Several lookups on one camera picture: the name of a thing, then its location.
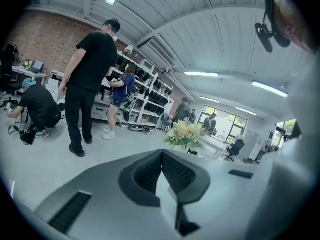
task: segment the gray floor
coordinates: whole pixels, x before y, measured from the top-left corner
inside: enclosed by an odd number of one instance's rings
[[[93,166],[132,156],[138,153],[167,149],[166,135],[157,130],[152,135],[116,127],[116,138],[103,140],[106,122],[95,120],[93,144],[82,142],[86,156],[79,158],[70,153],[67,124],[60,121],[51,129],[51,136],[36,139],[33,145],[24,145],[18,132],[8,135],[14,123],[7,112],[0,109],[0,172],[9,185],[15,181],[14,199],[32,211],[53,191]]]

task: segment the black shoe on shelf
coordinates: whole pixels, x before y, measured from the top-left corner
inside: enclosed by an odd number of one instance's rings
[[[78,156],[78,157],[80,157],[80,158],[83,158],[83,157],[86,155],[85,152],[82,152],[82,153],[79,153],[79,154],[77,154],[76,152],[74,152],[71,144],[69,145],[69,150],[70,150],[71,153],[75,154],[76,156]]]

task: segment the hand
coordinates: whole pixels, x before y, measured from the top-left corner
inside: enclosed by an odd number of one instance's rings
[[[67,90],[67,84],[62,81],[61,84],[60,84],[60,88],[59,88],[60,94],[61,94],[62,96],[64,96],[65,93],[66,93],[66,90]]]

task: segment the flower bouquet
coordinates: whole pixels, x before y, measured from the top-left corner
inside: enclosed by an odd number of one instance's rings
[[[202,138],[198,126],[190,124],[187,126],[183,121],[175,123],[164,140],[170,146],[181,146],[184,150],[194,151],[198,147],[198,141]]]

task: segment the red brick wall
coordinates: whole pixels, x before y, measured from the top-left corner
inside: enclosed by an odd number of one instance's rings
[[[77,20],[42,11],[25,11],[11,31],[7,43],[17,45],[22,62],[26,59],[44,62],[48,72],[64,72],[77,50],[77,44],[97,28]],[[118,51],[124,51],[127,45],[120,40],[116,43]],[[134,61],[139,57],[134,51],[128,56]],[[184,93],[164,75],[162,80],[170,87],[174,86],[174,100],[170,114],[173,115],[181,103]]]

